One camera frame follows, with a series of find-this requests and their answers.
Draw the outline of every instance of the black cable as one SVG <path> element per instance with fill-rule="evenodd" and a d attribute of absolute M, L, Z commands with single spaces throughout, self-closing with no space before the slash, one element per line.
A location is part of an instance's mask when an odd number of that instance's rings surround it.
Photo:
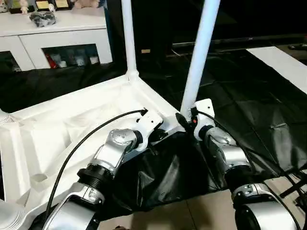
<path fill-rule="evenodd" d="M 253 150 L 253 149 L 251 149 L 251 148 L 249 148 L 249 147 L 246 147 L 246 146 L 240 144 L 240 142 L 238 142 L 238 141 L 230 134 L 230 132 L 229 132 L 219 121 L 217 121 L 213 116 L 210 116 L 209 114 L 204 113 L 204 112 L 202 112 L 202 111 L 197 111 L 197 112 L 198 112 L 199 114 L 205 115 L 205 116 L 209 117 L 210 119 L 212 119 L 221 129 L 223 129 L 225 132 L 227 132 L 227 133 L 236 141 L 236 143 L 238 144 L 238 146 L 241 147 L 242 150 L 243 150 L 246 154 L 248 154 L 248 152 L 251 152 L 251 153 L 253 153 L 253 154 L 255 154 L 255 155 L 258 155 L 258 156 L 262 157 L 264 160 L 266 160 L 267 162 L 269 162 L 269 163 L 271 163 L 272 165 L 274 165 L 274 166 L 280 171 L 280 173 L 281 173 L 285 178 L 287 178 L 287 180 L 288 180 L 292 185 L 295 185 L 294 180 L 289 176 L 289 174 L 286 173 L 286 171 L 285 171 L 282 167 L 280 167 L 279 164 L 275 163 L 274 161 L 272 161 L 272 160 L 269 159 L 268 157 L 259 154 L 259 153 L 256 152 L 255 150 Z M 305 200 L 305 198 L 304 198 L 304 194 L 302 193 L 302 191 L 301 191 L 299 188 L 297 188 L 296 191 L 297 191 L 298 195 L 302 198 L 302 201 L 303 201 L 304 205 L 307 207 L 307 202 L 306 202 L 306 200 Z M 304 223 L 303 230 L 307 230 L 307 213 L 305 213 L 305 223 Z"/>
<path fill-rule="evenodd" d="M 49 217 L 49 213 L 50 213 L 50 209 L 51 209 L 51 205 L 52 205 L 52 201 L 53 201 L 53 198 L 54 198 L 54 194 L 56 193 L 56 189 L 59 185 L 59 180 L 64 172 L 64 169 L 65 169 L 65 166 L 67 165 L 68 161 L 70 160 L 70 158 L 72 157 L 72 155 L 75 153 L 75 151 L 93 134 L 95 133 L 96 131 L 100 130 L 102 127 L 110 124 L 111 122 L 123 117 L 123 116 L 127 116 L 129 114 L 135 114 L 135 113 L 141 113 L 141 115 L 143 115 L 144 113 L 146 113 L 147 110 L 134 110 L 134 111 L 131 111 L 131 112 L 127 112 L 127 113 L 124 113 L 124 114 L 121 114 L 121 115 L 118 115 L 110 120 L 108 120 L 107 122 L 104 122 L 103 124 L 101 124 L 100 126 L 98 126 L 97 128 L 93 129 L 90 133 L 88 133 L 74 148 L 73 150 L 70 152 L 70 154 L 67 156 L 66 160 L 64 161 L 60 171 L 59 171 L 59 174 L 57 176 L 57 179 L 53 185 L 53 188 L 52 188 L 52 191 L 51 191 L 51 194 L 50 194 L 50 198 L 49 198 L 49 201 L 48 201 L 48 204 L 47 204 L 47 208 L 46 208 L 46 220 L 45 222 L 47 221 L 48 217 Z"/>
<path fill-rule="evenodd" d="M 288 206 L 284 203 L 284 201 L 279 197 L 279 195 L 277 195 L 269 186 L 267 183 L 263 182 L 270 190 L 270 192 L 275 196 L 275 198 L 279 201 L 279 203 L 282 204 L 282 206 L 289 212 L 289 214 L 292 216 L 294 223 L 296 225 L 297 230 L 302 230 L 301 227 L 299 226 L 298 221 L 296 220 L 295 216 L 293 215 L 293 213 L 290 211 L 290 209 L 288 208 Z"/>

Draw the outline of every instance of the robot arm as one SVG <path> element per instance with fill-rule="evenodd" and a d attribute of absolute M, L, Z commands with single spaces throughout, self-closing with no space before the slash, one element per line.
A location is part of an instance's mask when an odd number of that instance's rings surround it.
<path fill-rule="evenodd" d="M 214 116 L 210 99 L 196 102 L 196 109 Z M 206 115 L 198 114 L 195 121 L 195 138 L 204 141 L 232 193 L 237 229 L 296 230 L 286 208 L 265 184 L 255 181 L 248 159 L 236 141 Z"/>
<path fill-rule="evenodd" d="M 96 230 L 100 222 L 97 212 L 102 208 L 104 195 L 109 193 L 124 156 L 132 150 L 145 150 L 149 135 L 161 123 L 162 118 L 149 111 L 134 129 L 112 130 L 86 169 L 78 171 L 80 179 L 51 213 L 43 229 Z"/>

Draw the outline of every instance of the tile floor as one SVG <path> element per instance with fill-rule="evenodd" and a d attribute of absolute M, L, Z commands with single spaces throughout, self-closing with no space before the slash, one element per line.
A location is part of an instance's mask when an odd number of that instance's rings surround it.
<path fill-rule="evenodd" d="M 276 194 L 290 187 L 283 177 L 266 183 Z M 292 193 L 283 201 L 303 227 L 305 215 L 294 205 L 296 197 L 297 194 Z M 117 226 L 130 230 L 236 230 L 229 190 L 156 207 L 149 212 L 109 219 L 102 222 L 99 229 L 113 230 Z"/>

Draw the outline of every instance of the black tarp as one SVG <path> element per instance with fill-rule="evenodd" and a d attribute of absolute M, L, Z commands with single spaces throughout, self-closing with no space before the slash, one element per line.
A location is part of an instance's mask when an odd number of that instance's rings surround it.
<path fill-rule="evenodd" d="M 140 76 L 177 109 L 189 69 L 188 57 L 170 57 L 162 69 L 146 62 Z M 0 108 L 13 112 L 125 72 L 114 64 L 43 69 L 1 76 Z M 307 95 L 247 51 L 210 54 L 198 100 L 211 98 L 215 115 L 231 134 L 260 155 L 295 171 L 307 162 Z M 124 164 L 105 203 L 103 218 L 225 189 L 208 156 L 189 135 L 177 133 Z M 280 175 L 270 162 L 250 155 L 262 179 Z"/>

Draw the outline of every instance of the white shelf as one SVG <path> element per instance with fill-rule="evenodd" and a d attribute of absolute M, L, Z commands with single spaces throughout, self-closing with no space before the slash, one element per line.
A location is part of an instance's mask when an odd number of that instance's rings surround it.
<path fill-rule="evenodd" d="M 57 23 L 37 28 L 28 15 L 0 13 L 0 37 L 50 32 L 106 29 L 104 8 L 83 8 L 57 11 Z"/>

